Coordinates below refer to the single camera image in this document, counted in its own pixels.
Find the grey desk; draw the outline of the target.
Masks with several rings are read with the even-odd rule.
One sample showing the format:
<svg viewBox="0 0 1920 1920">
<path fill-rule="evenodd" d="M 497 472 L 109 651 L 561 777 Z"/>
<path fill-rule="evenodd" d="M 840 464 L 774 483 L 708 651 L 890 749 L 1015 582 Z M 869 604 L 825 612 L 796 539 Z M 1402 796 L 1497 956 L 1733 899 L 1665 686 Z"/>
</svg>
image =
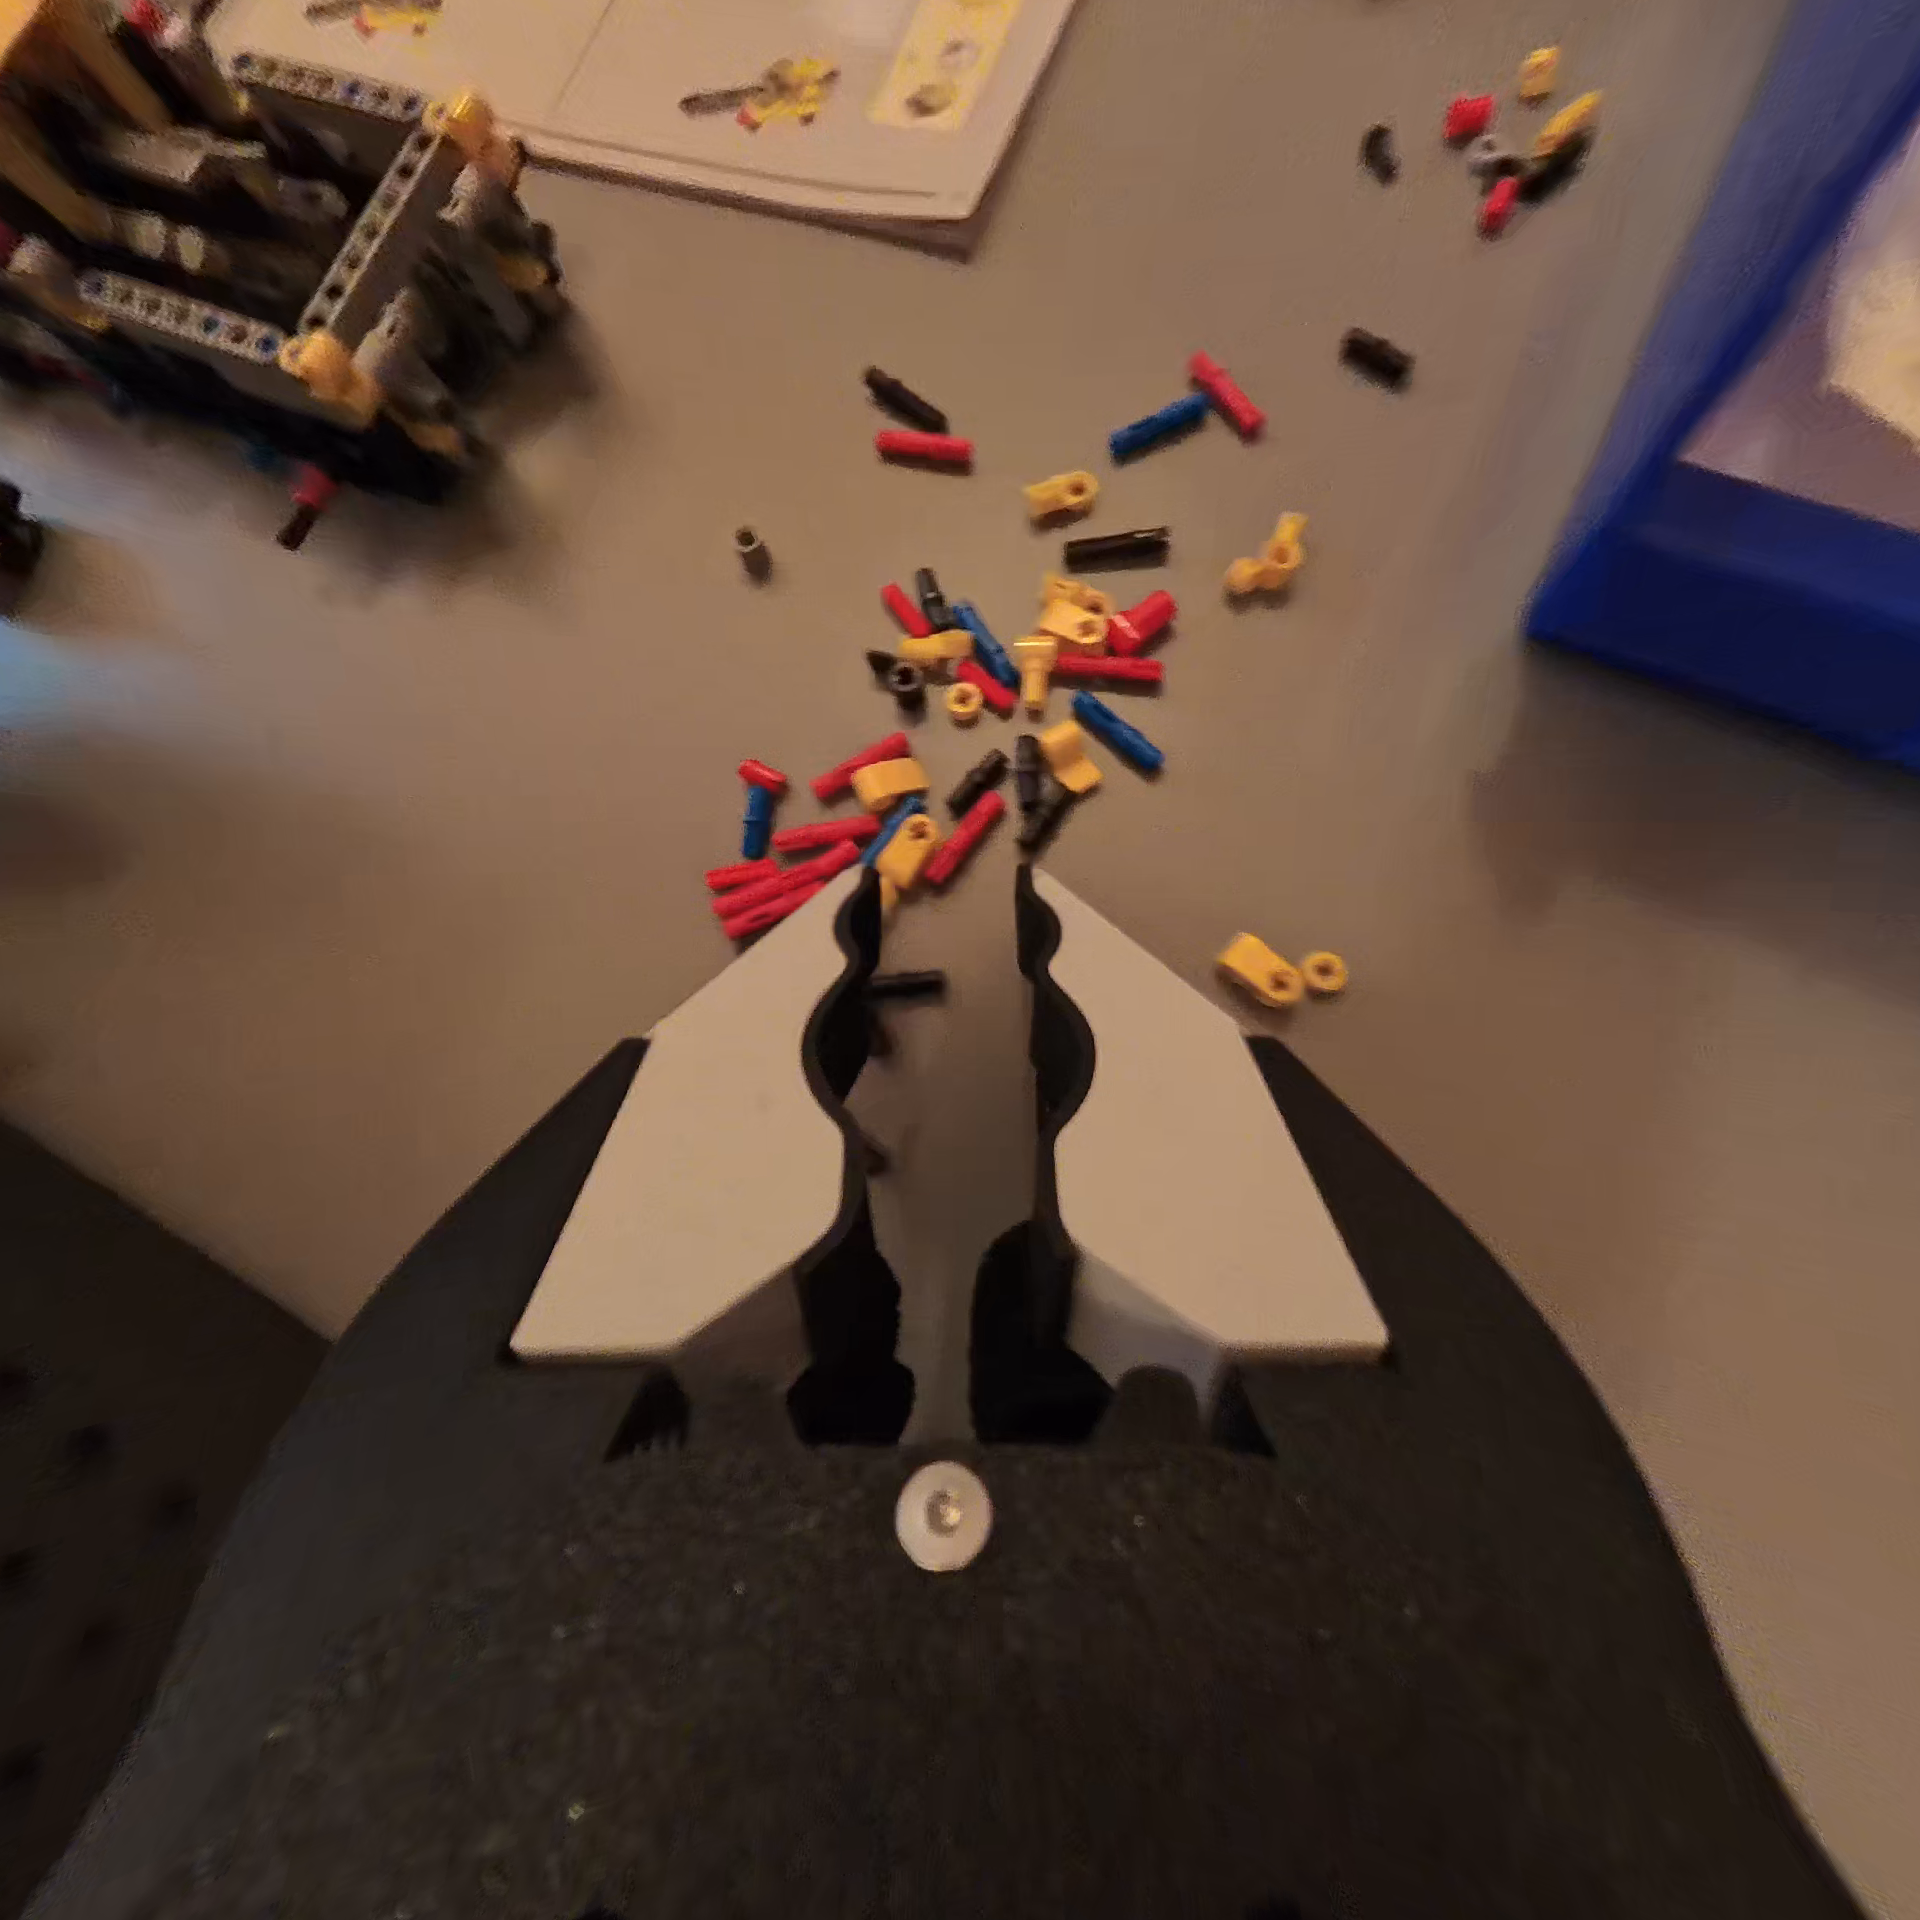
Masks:
<svg viewBox="0 0 1920 1920">
<path fill-rule="evenodd" d="M 1023 483 L 1211 349 L 1259 444 L 1099 483 L 1172 530 L 1167 780 L 1113 768 L 1052 869 L 1207 992 L 1236 930 L 1346 954 L 1281 1035 L 1546 1313 L 1802 1816 L 1915 1918 L 1915 785 L 1518 639 L 1787 13 L 1082 3 L 967 259 L 536 172 L 571 323 L 494 491 L 300 555 L 238 453 L 22 402 L 6 1111 L 340 1334 L 725 964 L 734 764 L 889 728 L 877 588 L 1008 639 L 1059 555 Z M 1526 156 L 1587 91 L 1478 235 L 1451 106 Z M 1226 602 L 1287 513 L 1294 588 Z"/>
</svg>

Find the open instruction booklet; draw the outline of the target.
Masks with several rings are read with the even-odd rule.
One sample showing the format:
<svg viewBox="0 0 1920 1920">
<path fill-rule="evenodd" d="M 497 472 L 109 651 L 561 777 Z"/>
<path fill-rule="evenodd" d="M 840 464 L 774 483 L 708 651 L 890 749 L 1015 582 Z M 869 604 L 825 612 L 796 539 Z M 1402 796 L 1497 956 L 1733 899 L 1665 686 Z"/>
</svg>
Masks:
<svg viewBox="0 0 1920 1920">
<path fill-rule="evenodd" d="M 233 77 L 481 95 L 541 170 L 971 255 L 1075 3 L 209 3 Z"/>
</svg>

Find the yellow black brick car model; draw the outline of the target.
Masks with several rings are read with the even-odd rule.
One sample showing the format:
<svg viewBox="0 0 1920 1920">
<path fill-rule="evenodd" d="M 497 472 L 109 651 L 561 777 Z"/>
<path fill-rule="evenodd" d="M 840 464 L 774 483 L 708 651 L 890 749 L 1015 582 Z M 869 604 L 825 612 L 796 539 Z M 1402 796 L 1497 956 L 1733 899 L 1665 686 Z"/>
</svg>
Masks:
<svg viewBox="0 0 1920 1920">
<path fill-rule="evenodd" d="M 469 406 L 566 318 L 523 141 L 473 91 L 258 49 L 213 3 L 4 3 L 4 397 L 70 390 L 291 480 L 437 508 Z"/>
</svg>

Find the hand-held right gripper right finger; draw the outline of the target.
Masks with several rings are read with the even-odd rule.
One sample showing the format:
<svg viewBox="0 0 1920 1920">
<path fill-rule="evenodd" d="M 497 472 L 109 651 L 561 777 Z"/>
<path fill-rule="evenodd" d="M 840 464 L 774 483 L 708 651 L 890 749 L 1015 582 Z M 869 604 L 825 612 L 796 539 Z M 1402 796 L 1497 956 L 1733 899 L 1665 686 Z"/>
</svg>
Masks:
<svg viewBox="0 0 1920 1920">
<path fill-rule="evenodd" d="M 1026 861 L 1027 1217 L 972 1284 L 972 1434 L 1090 1440 L 1126 1378 L 1201 1426 L 1256 1367 L 1373 1367 L 1385 1315 L 1255 1042 L 1064 881 Z"/>
</svg>

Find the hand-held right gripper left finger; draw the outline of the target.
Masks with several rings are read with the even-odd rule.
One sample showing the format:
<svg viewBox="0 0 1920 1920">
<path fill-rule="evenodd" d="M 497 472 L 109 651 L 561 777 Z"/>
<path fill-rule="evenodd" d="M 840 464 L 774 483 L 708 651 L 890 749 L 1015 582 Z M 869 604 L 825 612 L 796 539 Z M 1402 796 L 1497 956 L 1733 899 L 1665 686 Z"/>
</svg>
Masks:
<svg viewBox="0 0 1920 1920">
<path fill-rule="evenodd" d="M 918 1398 L 848 1111 L 880 891 L 851 865 L 662 1016 L 508 1355 L 764 1387 L 804 1445 L 894 1448 Z"/>
</svg>

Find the blue plastic bin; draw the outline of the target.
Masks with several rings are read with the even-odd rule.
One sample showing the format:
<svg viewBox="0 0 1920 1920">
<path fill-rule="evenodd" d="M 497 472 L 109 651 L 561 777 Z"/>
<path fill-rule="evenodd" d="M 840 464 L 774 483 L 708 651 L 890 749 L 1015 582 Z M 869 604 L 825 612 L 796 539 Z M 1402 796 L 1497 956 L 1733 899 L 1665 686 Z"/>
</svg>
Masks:
<svg viewBox="0 0 1920 1920">
<path fill-rule="evenodd" d="M 1526 636 L 1915 770 L 1915 534 L 1697 468 L 1915 130 L 1915 3 L 1799 3 L 1669 279 Z"/>
</svg>

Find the pile of small connector pins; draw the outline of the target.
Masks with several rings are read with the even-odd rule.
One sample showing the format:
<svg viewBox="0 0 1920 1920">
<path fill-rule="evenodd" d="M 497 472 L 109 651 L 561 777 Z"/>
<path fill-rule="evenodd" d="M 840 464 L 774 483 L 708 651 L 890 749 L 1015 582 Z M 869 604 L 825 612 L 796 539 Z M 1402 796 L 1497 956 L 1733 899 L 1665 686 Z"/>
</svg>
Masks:
<svg viewBox="0 0 1920 1920">
<path fill-rule="evenodd" d="M 1478 198 L 1478 235 L 1504 233 L 1518 206 L 1542 203 L 1557 193 L 1564 179 L 1571 179 L 1594 144 L 1601 98 L 1601 91 L 1587 91 L 1561 107 L 1546 126 L 1542 126 L 1526 156 L 1497 154 L 1497 144 L 1485 144 L 1494 117 L 1491 95 L 1460 98 L 1451 106 L 1446 144 L 1465 147 L 1465 136 L 1475 134 L 1471 172 L 1485 179 Z M 1341 337 L 1340 356 L 1346 366 L 1381 382 L 1385 390 L 1402 390 L 1413 366 L 1409 352 L 1360 328 L 1353 328 Z M 1233 428 L 1259 428 L 1259 407 L 1249 406 L 1249 400 L 1233 385 L 1232 373 L 1222 370 L 1211 356 L 1195 352 L 1189 358 L 1189 377 L 1195 382 L 1189 397 L 1163 407 L 1163 415 L 1136 422 L 1140 432 L 1131 426 L 1118 434 L 1118 457 L 1163 444 L 1174 428 L 1207 417 L 1216 406 L 1223 407 L 1223 417 L 1232 417 Z M 874 438 L 874 450 L 886 460 L 921 460 L 952 472 L 972 460 L 972 444 L 963 438 L 903 428 L 880 432 Z M 1026 488 L 1026 504 L 1030 521 L 1082 515 L 1097 504 L 1097 480 L 1087 472 L 1047 476 Z M 1307 565 L 1307 534 L 1308 515 L 1281 515 L 1271 539 L 1255 555 L 1233 558 L 1226 565 L 1226 602 L 1274 602 L 1288 590 L 1294 577 Z M 1167 548 L 1167 530 L 1132 530 L 1122 535 L 1068 539 L 1064 562 L 1076 565 L 1082 573 L 1132 562 L 1159 565 Z M 1126 686 L 1163 686 L 1163 661 L 1149 656 L 1149 646 L 1177 613 L 1169 590 L 1155 588 L 1136 608 L 1118 612 L 1090 584 L 1071 584 L 1068 577 L 1047 574 L 1045 590 L 1052 598 L 1045 598 L 1042 622 L 1013 646 L 1005 661 L 993 656 L 1000 662 L 993 668 L 990 654 L 995 645 L 990 639 L 987 627 L 972 622 L 972 612 L 963 612 L 961 604 L 929 612 L 937 598 L 929 574 L 921 573 L 921 584 L 923 590 L 918 602 L 909 602 L 894 584 L 880 590 L 880 602 L 890 613 L 899 613 L 903 634 L 901 656 L 890 662 L 880 661 L 880 668 L 894 684 L 903 676 L 910 684 L 909 694 L 923 694 L 921 684 L 928 674 L 942 668 L 942 707 L 952 723 L 972 724 L 982 709 L 1013 714 L 1015 707 L 1023 707 L 1027 719 L 1042 719 L 1052 686 L 1076 688 L 1071 695 L 1075 719 L 1064 719 L 1036 738 L 1019 738 L 1019 756 L 1013 764 L 1019 774 L 1015 785 L 1023 806 L 1019 845 L 1026 854 L 1059 828 L 1071 804 L 1099 787 L 1099 768 L 1095 768 L 1085 751 L 1087 738 L 1103 740 L 1140 774 L 1163 770 L 1167 756 L 1090 688 L 1097 684 L 1103 684 L 1110 694 Z M 813 854 L 813 858 L 804 858 L 791 869 L 781 869 L 781 861 L 767 861 L 761 856 L 744 856 L 742 874 L 750 881 L 714 894 L 720 935 L 744 943 L 786 920 L 804 907 L 804 900 L 817 899 L 831 874 L 848 872 L 854 861 L 874 872 L 886 869 L 889 854 L 903 858 L 918 850 L 928 856 L 915 874 L 880 879 L 880 906 L 889 907 L 899 906 L 901 887 L 910 881 L 942 886 L 951 874 L 955 874 L 967 858 L 972 858 L 972 850 L 982 844 L 982 835 L 1005 816 L 1000 785 L 1005 780 L 1008 758 L 990 756 L 978 770 L 963 780 L 952 801 L 961 816 L 948 844 L 933 829 L 928 806 L 918 801 L 921 792 L 909 792 L 903 785 L 874 785 L 880 774 L 889 774 L 889 768 L 899 774 L 909 758 L 903 734 L 889 734 L 889 740 L 854 756 L 844 768 L 837 768 L 828 777 L 817 780 L 817 793 L 823 801 L 831 801 L 837 793 L 854 793 L 864 812 L 854 823 L 793 829 L 786 835 L 776 834 L 774 844 L 786 845 L 786 854 Z M 1218 954 L 1218 973 L 1233 982 L 1233 989 L 1259 1000 L 1271 1010 L 1294 1010 L 1304 1003 L 1304 996 L 1340 996 L 1348 985 L 1348 964 L 1340 954 L 1311 951 L 1304 954 L 1297 966 L 1255 935 L 1233 935 L 1233 940 Z"/>
</svg>

